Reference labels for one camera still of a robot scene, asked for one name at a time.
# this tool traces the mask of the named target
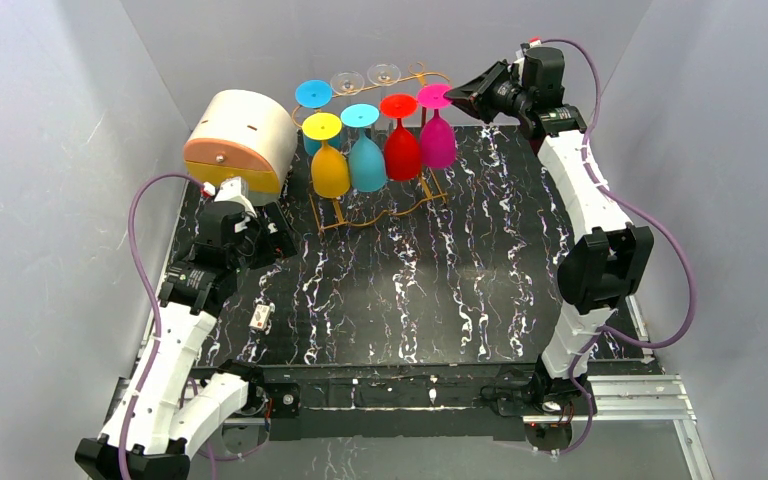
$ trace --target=gold wire frame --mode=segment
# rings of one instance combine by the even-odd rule
[[[414,71],[414,67],[417,66],[417,65],[419,66],[419,68],[418,68],[417,71]],[[433,76],[437,76],[437,77],[441,77],[442,79],[444,79],[446,81],[447,84],[451,84],[451,82],[449,81],[449,77],[447,77],[446,75],[444,75],[444,74],[442,74],[440,72],[426,72],[425,71],[425,64],[422,63],[422,62],[416,62],[416,63],[410,65],[408,67],[408,72],[411,74],[409,77],[401,78],[401,79],[391,83],[390,85],[395,85],[397,83],[407,82],[407,81],[410,81],[410,80],[417,80],[419,82],[419,86],[420,87],[424,87],[426,85],[426,83],[427,83],[425,77],[432,76],[432,75]],[[356,95],[356,94],[358,94],[360,92],[365,92],[365,91],[368,91],[368,90],[374,90],[376,88],[381,88],[382,86],[383,85],[371,85],[371,86],[368,86],[368,87],[364,87],[364,88],[361,88],[360,90],[358,90],[356,92],[353,92],[352,95]],[[341,97],[341,96],[344,96],[344,95],[338,93],[338,94],[336,94],[336,96]],[[297,105],[296,108],[293,109],[293,113],[292,113],[293,123],[295,123],[296,126],[299,127],[299,128],[301,128],[302,125],[301,125],[301,123],[299,123],[298,120],[296,120],[296,114],[299,112],[299,110],[301,108],[302,108],[301,105]],[[422,107],[422,123],[420,124],[420,127],[424,127],[425,126],[427,114],[428,114],[427,109],[425,107]],[[435,191],[432,191],[431,186],[429,185],[428,181],[426,181],[426,179],[425,179],[425,171],[427,171],[428,174],[430,175],[431,180],[432,180],[433,185],[434,185],[434,188],[436,189],[436,193],[435,193]],[[407,214],[413,212],[414,210],[416,210],[417,208],[419,208],[422,204],[427,203],[427,202],[431,202],[431,201],[434,201],[434,200],[442,200],[444,205],[448,204],[449,195],[440,186],[440,182],[437,180],[437,176],[434,175],[434,171],[433,170],[431,170],[430,168],[423,168],[423,170],[420,171],[419,175],[417,175],[415,180],[417,182],[419,182],[420,187],[422,187],[423,198],[419,199],[415,204],[413,204],[407,210],[403,210],[401,212],[397,212],[397,211],[391,211],[389,209],[384,209],[381,212],[379,212],[378,215],[375,216],[375,218],[373,218],[372,220],[369,220],[369,221],[365,221],[365,222],[352,222],[352,221],[347,220],[346,219],[346,214],[343,213],[343,208],[340,205],[340,201],[338,199],[336,199],[336,198],[332,198],[331,199],[331,204],[334,207],[334,214],[337,217],[337,221],[332,223],[332,224],[330,224],[330,225],[324,225],[322,223],[322,219],[319,218],[319,214],[317,213],[317,209],[316,209],[317,201],[316,201],[316,198],[314,198],[314,195],[312,193],[308,193],[308,197],[310,198],[310,206],[311,206],[311,209],[313,211],[313,218],[316,220],[316,227],[319,229],[320,233],[325,232],[326,230],[330,230],[330,229],[338,228],[338,227],[342,227],[342,226],[357,227],[357,228],[368,227],[370,225],[375,224],[376,222],[378,222],[379,220],[381,220],[385,216],[401,217],[401,216],[407,215]]]

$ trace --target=black marble tabletop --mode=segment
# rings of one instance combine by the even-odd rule
[[[319,233],[309,201],[309,161],[299,142],[281,201],[299,254],[242,273],[199,363],[369,365],[533,362],[560,312],[555,284],[572,229],[554,182],[513,127],[456,128],[459,158],[437,173],[448,206],[431,202],[374,226]],[[351,220],[421,198],[416,182],[352,192]],[[188,187],[172,256],[198,228],[203,200]],[[333,222],[330,201],[316,208]],[[249,329],[257,304],[274,304],[266,332]],[[635,336],[628,309],[608,322]],[[603,338],[596,358],[640,358]]]

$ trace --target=gray floor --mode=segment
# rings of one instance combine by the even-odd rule
[[[247,450],[255,434],[247,430],[225,441],[239,440],[237,448]],[[557,461],[526,448],[490,438],[311,439],[267,443],[243,462],[218,463],[217,470],[220,479],[271,480],[690,479],[672,422],[596,422],[587,441]],[[209,479],[208,461],[197,457],[190,478]]]

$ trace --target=gray wall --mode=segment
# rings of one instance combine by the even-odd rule
[[[187,134],[118,2],[0,1],[0,479],[81,477],[148,311],[128,205]],[[152,278],[181,188],[141,208]]]
[[[698,320],[662,354],[682,374],[717,478],[768,478],[768,2],[656,0],[604,96],[594,151],[669,225],[699,276]],[[662,241],[640,293],[656,338],[684,318]]]
[[[394,63],[407,74],[415,61],[424,61],[429,70],[446,73],[461,84],[496,60],[512,59],[519,44],[534,36],[584,42],[607,78],[651,0],[122,3],[193,127],[213,95],[224,89],[255,90],[289,110],[295,106],[293,92],[305,80],[328,81],[345,70],[365,76],[376,63]],[[569,62],[566,78],[568,99],[592,105],[595,96],[587,66]],[[416,89],[405,87],[411,93]],[[360,97],[356,101],[380,100],[380,94]],[[345,106],[332,103],[328,108],[334,111]],[[472,123],[454,108],[445,115],[453,124]],[[408,123],[416,122],[414,117]]]

